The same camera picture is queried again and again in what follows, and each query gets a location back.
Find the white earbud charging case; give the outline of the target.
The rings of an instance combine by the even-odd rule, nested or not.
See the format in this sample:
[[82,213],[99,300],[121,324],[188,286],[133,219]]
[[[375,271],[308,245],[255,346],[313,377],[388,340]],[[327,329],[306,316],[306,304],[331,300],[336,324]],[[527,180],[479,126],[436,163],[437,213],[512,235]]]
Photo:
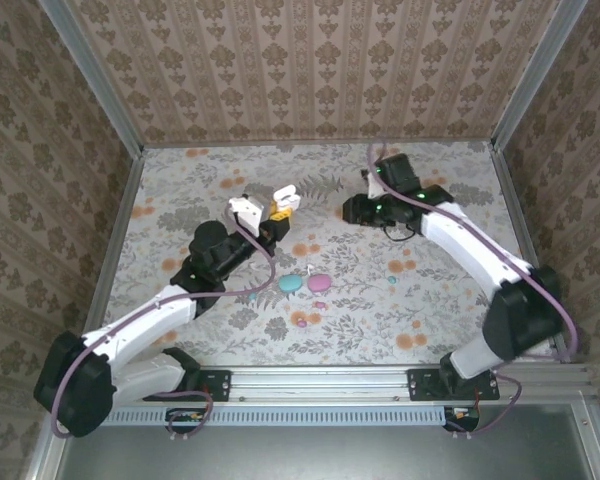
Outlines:
[[276,190],[273,194],[273,201],[278,210],[296,210],[299,208],[301,197],[298,195],[296,187],[293,184],[290,184]]

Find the floral tablecloth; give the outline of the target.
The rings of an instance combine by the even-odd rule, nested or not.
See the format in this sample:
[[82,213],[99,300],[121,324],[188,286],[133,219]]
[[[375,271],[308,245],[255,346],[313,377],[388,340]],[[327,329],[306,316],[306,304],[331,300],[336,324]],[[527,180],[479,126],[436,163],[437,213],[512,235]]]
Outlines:
[[[366,152],[363,143],[146,150],[105,321],[160,292],[180,269],[195,229],[222,219],[230,198],[267,200],[293,184],[301,205],[274,259],[253,255],[230,275],[229,296],[142,357],[176,346],[209,366],[438,362],[480,332],[486,296],[436,244],[402,228],[386,235],[342,220],[344,201],[366,189]],[[307,288],[308,264],[331,277],[328,291]],[[302,276],[300,290],[280,291],[278,279],[287,274]],[[303,319],[306,328],[297,326]]]

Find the aluminium extrusion beam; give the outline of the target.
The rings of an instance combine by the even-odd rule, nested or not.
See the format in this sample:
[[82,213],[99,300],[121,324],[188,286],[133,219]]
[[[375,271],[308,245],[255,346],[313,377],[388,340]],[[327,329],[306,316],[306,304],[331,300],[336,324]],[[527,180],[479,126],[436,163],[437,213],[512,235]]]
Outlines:
[[[499,387],[499,400],[412,401],[407,371],[436,368],[432,365],[331,366],[331,367],[221,367],[232,372],[229,400],[216,404],[252,405],[335,405],[389,404],[391,402],[431,405],[569,403],[594,395],[594,388],[582,365],[549,362],[516,363],[493,373]],[[121,408],[144,401],[159,392],[158,384],[137,367],[131,379],[114,382],[113,406]]]

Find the grey metal sheet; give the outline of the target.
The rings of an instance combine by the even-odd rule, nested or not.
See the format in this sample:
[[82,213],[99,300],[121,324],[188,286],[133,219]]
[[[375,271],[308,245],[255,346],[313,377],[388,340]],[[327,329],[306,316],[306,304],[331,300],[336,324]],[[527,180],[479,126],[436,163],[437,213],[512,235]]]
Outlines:
[[57,480],[593,480],[571,429],[518,420],[484,436],[432,427],[104,428],[72,440]]

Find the aluminium frame side rail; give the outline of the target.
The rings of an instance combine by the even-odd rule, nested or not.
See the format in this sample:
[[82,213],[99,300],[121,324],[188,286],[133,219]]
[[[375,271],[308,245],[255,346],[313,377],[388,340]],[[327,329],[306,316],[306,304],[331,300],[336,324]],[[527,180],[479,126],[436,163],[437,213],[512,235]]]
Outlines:
[[80,338],[83,338],[85,334],[90,333],[91,331],[98,330],[105,320],[105,314],[123,249],[125,235],[132,216],[137,192],[140,187],[143,169],[144,159],[142,157],[134,159],[121,198],[118,214],[111,231],[110,240],[85,321],[84,330],[80,335]]
[[[494,170],[501,187],[504,202],[509,212],[512,228],[519,245],[519,256],[533,266],[539,267],[540,261],[534,248],[524,212],[521,208],[521,204],[518,199],[504,155],[491,142],[487,143],[487,147],[489,148]],[[569,354],[571,335],[568,324],[564,321],[564,318],[561,314],[558,314],[558,318],[561,321],[561,330],[559,334],[552,336],[547,341],[550,353],[541,354],[538,348],[535,347],[529,353],[524,355],[524,359],[529,361],[552,360],[561,363],[571,362],[571,355]]]

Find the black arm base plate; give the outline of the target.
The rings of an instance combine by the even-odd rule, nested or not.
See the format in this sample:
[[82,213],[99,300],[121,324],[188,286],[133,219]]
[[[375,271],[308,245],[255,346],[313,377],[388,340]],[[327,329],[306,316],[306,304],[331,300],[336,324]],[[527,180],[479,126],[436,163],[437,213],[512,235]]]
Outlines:
[[443,378],[439,368],[407,371],[409,396],[412,401],[499,400],[497,380],[486,371],[472,379]]
[[199,392],[204,392],[213,401],[226,402],[229,400],[231,384],[230,370],[197,370],[193,373],[187,372],[173,392],[154,394],[144,397],[143,400],[145,402],[204,401],[205,397],[199,395]]

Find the aluminium frame post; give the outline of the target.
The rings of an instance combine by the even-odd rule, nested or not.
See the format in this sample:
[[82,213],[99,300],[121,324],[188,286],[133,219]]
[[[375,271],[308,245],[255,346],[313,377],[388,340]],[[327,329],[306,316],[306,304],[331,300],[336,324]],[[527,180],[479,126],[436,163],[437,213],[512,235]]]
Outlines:
[[547,78],[588,0],[560,0],[534,53],[491,135],[495,150],[503,150]]
[[132,161],[139,160],[142,156],[143,141],[69,4],[66,0],[39,0],[39,3],[93,91]]

